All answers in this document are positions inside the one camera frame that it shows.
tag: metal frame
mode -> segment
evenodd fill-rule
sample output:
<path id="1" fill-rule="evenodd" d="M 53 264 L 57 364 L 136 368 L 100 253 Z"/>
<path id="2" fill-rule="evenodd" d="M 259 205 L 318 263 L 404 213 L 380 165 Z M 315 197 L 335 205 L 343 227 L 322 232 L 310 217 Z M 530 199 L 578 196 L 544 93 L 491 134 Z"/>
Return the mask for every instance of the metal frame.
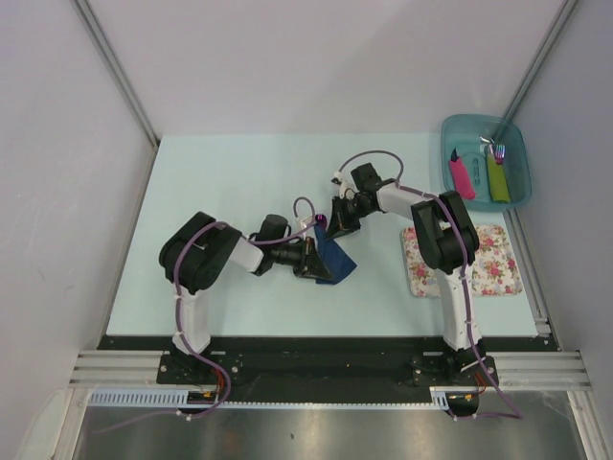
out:
<path id="1" fill-rule="evenodd" d="M 214 391 L 214 385 L 160 385 L 156 383 L 164 352 L 85 351 L 69 387 L 200 389 Z M 490 353 L 496 361 L 500 387 L 505 391 L 585 391 L 590 380 L 579 352 Z M 434 387 L 449 390 L 449 387 Z"/>
<path id="2" fill-rule="evenodd" d="M 85 28 L 91 35 L 94 45 L 98 49 L 102 60 L 109 69 L 113 80 L 118 84 L 120 92 L 125 97 L 130 110 L 139 122 L 143 132 L 155 149 L 159 146 L 159 139 L 148 119 L 145 110 L 137 97 L 134 88 L 113 51 L 100 21 L 94 14 L 87 0 L 71 0 Z M 521 104 L 525 101 L 534 81 L 546 63 L 547 57 L 554 49 L 558 39 L 568 24 L 572 14 L 576 11 L 579 0 L 565 0 L 559 9 L 552 26 L 540 44 L 533 61 L 530 64 L 521 84 L 517 88 L 504 117 L 512 120 Z M 519 216 L 513 210 L 505 215 L 510 228 L 513 247 L 517 250 L 517 257 L 523 262 L 525 269 L 524 280 L 527 282 L 533 308 L 534 320 L 539 334 L 550 336 L 555 331 L 549 323 L 549 313 L 543 289 L 538 282 L 534 262 L 526 236 L 524 234 Z M 116 352 L 116 351 L 86 351 L 79 355 L 76 369 L 69 385 L 71 400 L 57 449 L 55 460 L 71 459 L 83 421 L 85 409 L 90 396 L 95 391 L 103 389 L 133 389 L 142 394 L 159 392 L 160 390 L 183 391 L 190 388 L 200 388 L 191 385 L 158 385 L 155 383 L 160 358 L 163 352 Z M 569 401 L 573 406 L 579 433 L 589 459 L 610 458 L 613 451 L 609 441 L 603 434 L 602 420 L 599 409 L 591 389 L 589 378 L 585 372 L 579 353 L 491 353 L 496 359 L 501 387 L 506 391 L 556 391 L 568 392 Z M 445 388 L 432 388 L 433 398 L 437 391 Z M 274 408 L 287 407 L 287 404 L 238 404 L 241 407 Z M 407 404 L 391 404 L 386 408 L 407 409 Z M 370 404 L 359 406 L 334 404 L 338 408 L 368 408 Z M 316 408 L 313 404 L 292 404 L 292 408 Z"/>
<path id="3" fill-rule="evenodd" d="M 195 385 L 158 385 L 155 383 L 163 354 L 164 352 L 155 351 L 81 352 L 69 385 L 72 397 L 57 443 L 54 460 L 69 460 L 72 458 L 77 446 L 85 409 L 92 395 L 98 395 L 92 405 L 168 407 L 168 399 L 155 400 L 155 396 L 164 393 L 165 395 L 175 394 L 180 397 L 186 395 L 189 389 L 214 389 L 212 385 L 200 387 Z M 500 386 L 507 392 L 567 391 L 587 458 L 590 460 L 611 458 L 610 454 L 613 450 L 611 450 L 611 446 L 603 433 L 599 409 L 579 352 L 492 353 L 490 355 L 496 359 Z M 432 387 L 431 403 L 279 404 L 241 402 L 224 404 L 222 407 L 234 409 L 433 410 L 445 409 L 444 392 L 452 390 L 461 391 L 462 388 Z M 467 388 L 466 391 L 474 391 L 474 389 Z M 110 399 L 106 399 L 105 394 L 112 396 Z M 137 395 L 142 398 L 130 398 L 129 395 Z"/>
<path id="4" fill-rule="evenodd" d="M 106 65 L 106 68 L 109 70 L 112 79 L 117 83 L 117 87 L 124 96 L 130 111 L 134 114 L 134 118 L 140 125 L 148 140 L 151 142 L 153 148 L 157 150 L 158 146 L 160 145 L 160 140 L 155 135 L 151 121 L 143 109 L 143 105 L 141 104 L 136 91 L 134 91 L 134 87 L 130 83 L 124 67 L 122 67 L 122 64 L 119 62 L 115 51 L 113 51 L 113 47 L 102 29 L 98 17 L 92 10 L 92 7 L 87 0 L 71 1 L 77 10 L 77 14 L 81 18 L 85 29 L 91 36 L 94 46 L 98 50 L 104 65 Z"/>

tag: metal surface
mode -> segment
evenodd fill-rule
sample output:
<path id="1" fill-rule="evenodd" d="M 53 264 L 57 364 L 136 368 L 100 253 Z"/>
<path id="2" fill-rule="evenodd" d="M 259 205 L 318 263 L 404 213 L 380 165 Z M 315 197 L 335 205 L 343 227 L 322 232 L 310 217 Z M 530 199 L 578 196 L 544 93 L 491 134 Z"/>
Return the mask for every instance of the metal surface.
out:
<path id="1" fill-rule="evenodd" d="M 141 126 L 153 148 L 157 150 L 157 147 L 160 145 L 160 140 L 155 135 L 153 126 L 151 125 L 151 122 L 143 109 L 143 105 L 141 104 L 136 92 L 134 91 L 134 88 L 132 87 L 132 84 L 125 74 L 122 64 L 117 59 L 117 55 L 113 51 L 113 48 L 111 47 L 111 44 L 108 41 L 104 30 L 102 29 L 98 17 L 96 17 L 96 14 L 92 10 L 92 7 L 87 0 L 72 0 L 72 3 L 77 9 L 77 13 L 83 21 L 87 32 L 92 37 L 94 45 L 98 49 L 104 64 L 111 74 L 111 77 L 117 83 L 120 92 L 124 96 L 130 110 L 134 114 L 136 121 Z"/>
<path id="2" fill-rule="evenodd" d="M 538 52 L 534 56 L 530 67 L 528 67 L 526 75 L 522 79 L 519 87 L 517 88 L 517 91 L 513 95 L 509 106 L 505 110 L 503 118 L 506 118 L 507 120 L 513 120 L 515 118 L 517 111 L 521 107 L 522 103 L 526 99 L 526 96 L 528 95 L 528 92 L 532 88 L 536 77 L 538 77 L 541 69 L 543 68 L 547 57 L 556 46 L 557 40 L 559 39 L 562 31 L 564 30 L 564 28 L 568 24 L 569 19 L 575 12 L 579 1 L 580 0 L 565 0 L 560 7 L 556 19 L 554 19 L 554 22 L 552 23 L 549 31 L 547 31 L 547 33 L 545 34 L 545 38 L 543 39 L 543 42 L 538 49 Z"/>
<path id="3" fill-rule="evenodd" d="M 434 411 L 222 410 L 196 422 L 172 415 L 93 434 L 143 409 L 91 407 L 75 459 L 556 459 L 586 458 L 565 393 L 522 393 L 525 422 L 453 423 Z M 484 409 L 503 409 L 495 395 Z"/>

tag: wire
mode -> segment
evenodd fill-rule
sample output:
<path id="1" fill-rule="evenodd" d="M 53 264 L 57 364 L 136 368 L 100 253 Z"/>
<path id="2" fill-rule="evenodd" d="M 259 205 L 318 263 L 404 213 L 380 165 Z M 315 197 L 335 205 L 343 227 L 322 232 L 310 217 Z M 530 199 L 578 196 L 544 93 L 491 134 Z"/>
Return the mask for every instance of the wire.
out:
<path id="1" fill-rule="evenodd" d="M 294 205 L 293 205 L 294 216 L 298 217 L 297 205 L 300 201 L 306 201 L 306 203 L 309 205 L 310 210 L 311 210 L 312 219 L 311 219 L 311 222 L 306 226 L 306 228 L 292 235 L 288 235 L 287 237 L 281 238 L 279 240 L 272 240 L 272 241 L 249 241 L 248 240 L 248 241 L 255 246 L 261 246 L 261 245 L 267 245 L 267 244 L 278 244 L 281 242 L 289 242 L 303 235 L 306 231 L 308 231 L 311 227 L 313 227 L 317 223 L 317 221 L 315 219 L 315 206 L 313 205 L 312 201 L 305 196 L 299 196 L 298 198 L 294 200 Z M 183 261 L 185 260 L 185 257 L 188 251 L 190 250 L 190 248 L 206 232 L 214 228 L 223 228 L 225 226 L 229 226 L 229 225 L 226 222 L 216 221 L 208 225 L 205 225 L 200 230 L 198 230 L 195 234 L 193 234 L 193 236 L 188 240 L 188 242 L 185 244 L 185 246 L 179 253 L 179 256 L 176 259 L 176 263 L 174 264 L 174 269 L 172 271 L 172 276 L 174 280 L 174 288 L 175 288 L 175 293 L 176 293 L 176 301 L 174 304 L 174 320 L 176 323 L 177 334 L 179 338 L 181 339 L 183 346 L 189 352 L 190 355 L 192 355 L 199 361 L 202 361 L 205 364 L 211 366 L 214 372 L 216 372 L 217 387 L 218 387 L 217 394 L 219 394 L 219 392 L 223 389 L 223 387 L 226 386 L 226 391 L 223 393 L 223 395 L 220 398 L 217 399 L 217 401 L 213 405 L 211 405 L 210 407 L 207 407 L 201 412 L 188 415 L 186 417 L 186 420 L 201 419 L 202 417 L 205 417 L 209 415 L 210 413 L 214 412 L 215 410 L 217 410 L 217 408 L 220 405 L 226 402 L 226 400 L 230 396 L 230 391 L 232 389 L 232 383 L 230 380 L 230 376 L 228 375 L 226 370 L 223 367 L 221 367 L 219 364 L 217 364 L 216 362 L 213 362 L 207 359 L 206 357 L 201 356 L 196 350 L 193 349 L 192 345 L 187 340 L 185 336 L 185 332 L 183 331 L 183 324 L 181 323 L 181 310 L 183 308 L 183 302 L 182 302 L 183 292 L 181 291 L 181 285 L 179 283 L 179 269 L 181 268 L 181 264 L 183 264 Z M 125 420 L 123 422 L 119 422 L 118 424 L 115 424 L 115 425 L 111 425 L 111 426 L 107 426 L 102 429 L 94 430 L 93 432 L 96 434 L 103 434 L 108 431 L 113 431 L 118 428 L 123 428 L 124 426 L 130 426 L 132 424 L 136 424 L 142 420 L 145 420 L 151 417 L 156 417 L 158 415 L 180 415 L 180 414 L 181 412 L 178 409 L 177 410 L 174 410 L 174 409 L 157 410 L 155 412 L 149 412 L 139 417 L 134 417 L 132 419 Z"/>
<path id="2" fill-rule="evenodd" d="M 475 379 L 477 380 L 477 390 L 479 391 L 478 394 L 483 395 L 488 389 L 488 384 L 485 380 L 483 380 L 483 377 L 481 377 L 481 374 L 479 373 L 475 374 Z"/>
<path id="3" fill-rule="evenodd" d="M 253 244 L 254 246 L 266 246 L 268 244 L 280 244 L 282 242 L 290 242 L 293 239 L 295 239 L 296 237 L 300 237 L 301 235 L 306 233 L 308 230 L 313 228 L 317 224 L 317 220 L 315 219 L 315 206 L 313 205 L 313 202 L 310 199 L 308 199 L 306 196 L 298 196 L 294 200 L 294 205 L 293 205 L 294 216 L 296 218 L 298 217 L 297 206 L 298 206 L 298 203 L 300 201 L 305 201 L 308 204 L 308 206 L 310 207 L 310 211 L 311 211 L 311 221 L 310 221 L 310 223 L 308 223 L 306 225 L 305 228 L 303 228 L 302 230 L 299 230 L 298 232 L 294 233 L 293 235 L 288 235 L 286 237 L 279 238 L 278 240 L 250 241 L 250 243 Z"/>
<path id="4" fill-rule="evenodd" d="M 342 172 L 345 169 L 345 167 L 349 165 L 351 161 L 353 161 L 354 159 L 359 158 L 360 156 L 370 155 L 371 153 L 381 153 L 381 154 L 389 155 L 389 156 L 396 158 L 396 160 L 398 161 L 398 164 L 400 165 L 400 171 L 398 172 L 398 176 L 396 177 L 396 183 L 397 185 L 399 185 L 400 178 L 402 177 L 402 174 L 404 173 L 404 163 L 402 162 L 402 159 L 398 155 L 396 155 L 395 153 L 391 151 L 387 151 L 387 150 L 375 149 L 375 150 L 366 150 L 366 151 L 361 151 L 360 153 L 356 153 L 354 156 L 346 160 L 345 163 L 343 163 L 341 167 L 338 169 L 338 171 Z"/>
<path id="5" fill-rule="evenodd" d="M 470 348 L 472 349 L 472 353 L 475 355 L 477 359 L 477 363 L 483 370 L 484 375 L 488 378 L 490 385 L 494 388 L 494 390 L 496 390 L 496 393 L 498 394 L 500 399 L 504 401 L 505 404 L 509 407 L 509 409 L 513 412 L 512 414 L 505 413 L 505 412 L 487 412 L 483 414 L 477 414 L 475 417 L 468 416 L 468 418 L 473 419 L 473 418 L 486 418 L 486 417 L 506 417 L 509 419 L 523 420 L 524 419 L 523 412 L 519 409 L 519 407 L 515 405 L 515 403 L 507 395 L 505 395 L 505 393 L 500 389 L 500 386 L 498 386 L 498 383 L 496 383 L 496 380 L 494 380 L 493 376 L 488 372 L 488 368 L 486 367 L 486 364 L 484 363 L 483 358 L 481 357 L 481 354 L 479 353 L 479 350 L 477 349 L 475 338 L 472 335 L 472 306 L 470 304 L 470 290 L 468 287 L 468 281 L 466 280 L 466 276 L 465 276 L 466 268 L 468 267 L 468 252 L 466 251 L 464 240 L 462 239 L 462 235 L 460 234 L 460 229 L 458 228 L 455 221 L 453 220 L 453 217 L 451 216 L 451 213 L 449 212 L 447 207 L 444 205 L 441 199 L 438 198 L 436 195 L 426 194 L 420 190 L 412 189 L 411 187 L 399 186 L 399 188 L 401 190 L 404 190 L 405 192 L 410 192 L 412 194 L 417 194 L 420 196 L 424 196 L 426 198 L 434 199 L 436 203 L 439 205 L 439 207 L 441 207 L 441 209 L 443 210 L 445 217 L 447 218 L 449 224 L 451 225 L 451 229 L 453 230 L 453 233 L 456 239 L 458 240 L 458 243 L 460 244 L 460 249 L 462 250 L 463 263 L 462 263 L 462 269 L 460 271 L 460 276 L 462 279 L 462 291 L 464 292 L 464 299 L 465 299 L 467 334 L 468 334 L 468 341 L 470 342 Z"/>

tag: fork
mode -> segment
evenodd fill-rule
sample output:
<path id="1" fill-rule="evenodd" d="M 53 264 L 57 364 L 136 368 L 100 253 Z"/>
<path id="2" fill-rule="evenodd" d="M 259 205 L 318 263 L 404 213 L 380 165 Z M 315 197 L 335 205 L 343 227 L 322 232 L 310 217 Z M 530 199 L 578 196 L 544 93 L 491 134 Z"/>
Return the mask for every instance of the fork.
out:
<path id="1" fill-rule="evenodd" d="M 488 155 L 493 158 L 497 165 L 502 165 L 505 161 L 507 148 L 504 144 L 494 144 L 493 141 L 486 147 Z"/>

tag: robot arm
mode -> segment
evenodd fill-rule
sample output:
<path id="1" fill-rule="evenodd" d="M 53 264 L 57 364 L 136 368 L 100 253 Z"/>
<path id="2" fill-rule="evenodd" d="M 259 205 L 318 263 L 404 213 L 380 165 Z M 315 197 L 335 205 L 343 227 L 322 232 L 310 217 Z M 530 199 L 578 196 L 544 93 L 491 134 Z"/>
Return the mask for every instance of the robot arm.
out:
<path id="1" fill-rule="evenodd" d="M 204 213 L 197 213 L 164 244 L 159 262 L 171 283 L 174 283 L 174 268 L 181 251 L 200 229 L 215 221 Z M 285 218 L 268 215 L 251 241 L 236 228 L 226 225 L 206 232 L 187 251 L 179 266 L 178 281 L 183 299 L 181 324 L 183 334 L 198 353 L 211 341 L 206 290 L 228 262 L 257 276 L 264 274 L 273 264 L 280 264 L 291 266 L 299 278 L 332 279 L 317 254 L 313 238 L 287 238 L 287 228 L 289 225 Z M 175 336 L 173 342 L 179 350 L 189 353 L 180 337 Z"/>
<path id="2" fill-rule="evenodd" d="M 370 163 L 352 171 L 354 186 L 341 179 L 340 174 L 336 175 L 334 182 L 341 186 L 341 196 L 332 199 L 328 237 L 338 238 L 358 230 L 360 219 L 376 211 L 411 219 L 415 223 L 420 253 L 435 271 L 441 288 L 443 338 L 453 351 L 468 351 L 470 342 L 461 279 L 464 259 L 452 229 L 441 228 L 445 216 L 439 204 L 398 187 L 394 179 L 381 180 Z M 440 196 L 440 200 L 450 211 L 463 237 L 469 263 L 465 276 L 470 282 L 475 251 L 479 248 L 477 233 L 458 194 L 447 192 Z M 478 342 L 481 335 L 474 320 L 470 327 L 475 342 Z"/>

